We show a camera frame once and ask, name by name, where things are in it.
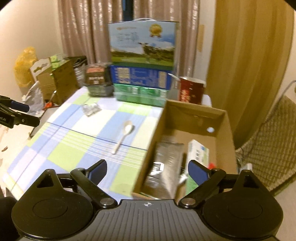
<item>yellow bag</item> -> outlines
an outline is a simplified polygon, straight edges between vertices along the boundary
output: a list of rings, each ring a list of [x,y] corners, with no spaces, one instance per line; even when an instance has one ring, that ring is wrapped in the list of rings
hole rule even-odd
[[[37,61],[35,48],[26,48],[17,58],[14,67],[15,79],[19,87],[28,87],[34,83],[30,68]]]

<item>red can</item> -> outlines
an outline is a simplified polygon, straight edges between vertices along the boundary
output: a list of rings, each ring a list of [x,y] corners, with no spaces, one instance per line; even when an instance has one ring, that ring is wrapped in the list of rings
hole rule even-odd
[[[201,104],[206,82],[191,77],[180,77],[179,101]]]

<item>stacked boxes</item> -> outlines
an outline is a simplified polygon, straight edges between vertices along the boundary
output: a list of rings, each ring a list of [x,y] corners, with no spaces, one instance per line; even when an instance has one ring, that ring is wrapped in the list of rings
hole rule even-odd
[[[58,67],[62,66],[64,63],[67,62],[66,60],[64,60],[63,54],[53,55],[49,59],[50,59],[51,65],[52,65],[52,69],[57,69]]]
[[[164,106],[175,64],[177,22],[130,21],[109,24],[115,97]]]
[[[114,89],[114,95],[119,101],[159,107],[163,107],[165,105],[168,92],[167,90],[123,84],[114,84]]]

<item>checkered tablecloth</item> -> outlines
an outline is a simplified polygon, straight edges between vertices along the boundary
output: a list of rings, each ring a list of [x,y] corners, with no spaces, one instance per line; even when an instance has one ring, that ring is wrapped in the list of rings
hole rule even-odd
[[[97,102],[100,112],[91,117],[81,106]],[[6,187],[19,199],[45,169],[68,173],[88,168],[100,159],[108,171],[99,187],[117,201],[131,198],[162,108],[118,102],[114,98],[89,97],[85,87],[70,97],[23,148],[3,177]],[[122,136],[123,123],[135,126],[116,155],[111,154]]]

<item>open cardboard box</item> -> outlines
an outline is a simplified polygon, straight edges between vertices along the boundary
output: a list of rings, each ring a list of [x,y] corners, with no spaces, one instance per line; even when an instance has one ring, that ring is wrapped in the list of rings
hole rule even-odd
[[[36,78],[39,81],[44,100],[49,100],[53,92],[57,91],[53,102],[58,105],[64,103],[79,89],[72,61],[68,61],[54,70],[49,67]]]
[[[150,146],[135,183],[134,199],[151,199],[141,194],[145,178],[153,164],[155,146],[163,135],[174,136],[185,145],[195,139],[209,148],[209,161],[227,173],[236,174],[236,158],[227,112],[207,106],[168,100],[158,121]],[[177,190],[176,201],[185,196],[185,185]]]

